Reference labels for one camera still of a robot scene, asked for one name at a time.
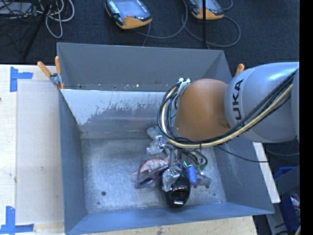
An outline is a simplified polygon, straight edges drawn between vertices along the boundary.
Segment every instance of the bin floor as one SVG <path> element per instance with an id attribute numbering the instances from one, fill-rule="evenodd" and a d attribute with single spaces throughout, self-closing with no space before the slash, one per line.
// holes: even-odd
<path id="1" fill-rule="evenodd" d="M 146 188 L 135 187 L 138 170 L 151 139 L 82 139 L 86 209 L 88 213 L 163 208 L 160 180 Z M 208 165 L 203 171 L 212 179 L 210 188 L 192 188 L 186 205 L 226 202 L 213 148 L 204 148 Z M 161 153 L 150 155 L 161 158 Z"/>

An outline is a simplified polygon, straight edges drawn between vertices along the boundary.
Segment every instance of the blue component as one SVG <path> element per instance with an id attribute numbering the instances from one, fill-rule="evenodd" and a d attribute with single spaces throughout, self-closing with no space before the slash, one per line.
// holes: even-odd
<path id="1" fill-rule="evenodd" d="M 1 225 L 0 234 L 15 235 L 15 233 L 32 232 L 34 224 L 31 225 L 15 225 L 15 209 L 13 207 L 6 207 L 5 225 Z"/>
<path id="2" fill-rule="evenodd" d="M 31 72 L 22 72 L 19 73 L 19 70 L 11 66 L 11 81 L 10 81 L 10 92 L 16 92 L 18 90 L 18 79 L 31 79 L 33 73 Z"/>
<path id="3" fill-rule="evenodd" d="M 197 173 L 194 165 L 191 164 L 190 166 L 187 167 L 187 175 L 190 184 L 194 186 L 197 183 Z"/>

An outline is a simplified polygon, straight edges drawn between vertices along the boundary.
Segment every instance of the screen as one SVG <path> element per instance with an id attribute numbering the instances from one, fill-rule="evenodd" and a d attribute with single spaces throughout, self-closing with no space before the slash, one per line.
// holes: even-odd
<path id="1" fill-rule="evenodd" d="M 131 14 L 136 16 L 143 14 L 143 10 L 141 9 L 140 5 L 134 0 L 115 1 L 115 6 L 124 15 Z"/>

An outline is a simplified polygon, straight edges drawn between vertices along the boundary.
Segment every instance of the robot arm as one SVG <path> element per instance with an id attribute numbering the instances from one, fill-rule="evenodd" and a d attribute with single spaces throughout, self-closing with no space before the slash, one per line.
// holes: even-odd
<path id="1" fill-rule="evenodd" d="M 167 97 L 178 97 L 177 112 L 169 120 L 164 110 L 171 106 L 163 104 L 160 128 L 179 147 L 217 145 L 238 135 L 255 142 L 299 139 L 299 62 L 250 68 L 228 85 L 199 79 Z"/>

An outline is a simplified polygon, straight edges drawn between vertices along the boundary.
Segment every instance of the black cord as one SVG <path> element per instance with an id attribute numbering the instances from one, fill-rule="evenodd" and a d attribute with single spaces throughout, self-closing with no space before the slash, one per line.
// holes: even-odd
<path id="1" fill-rule="evenodd" d="M 225 149 L 223 149 L 223 148 L 221 148 L 220 146 L 217 146 L 217 145 L 215 145 L 214 147 L 217 147 L 217 148 L 221 149 L 222 151 L 224 151 L 224 152 L 226 152 L 226 153 L 228 153 L 230 155 L 233 155 L 233 156 L 235 156 L 237 158 L 240 158 L 240 159 L 243 159 L 243 160 L 246 160 L 246 161 L 249 161 L 249 162 L 268 163 L 268 161 L 251 160 L 251 159 L 247 159 L 247 158 L 241 157 L 241 156 L 239 156 L 237 154 L 234 154 L 234 153 L 231 153 L 231 152 L 229 152 L 229 151 L 227 151 L 227 150 L 225 150 Z"/>

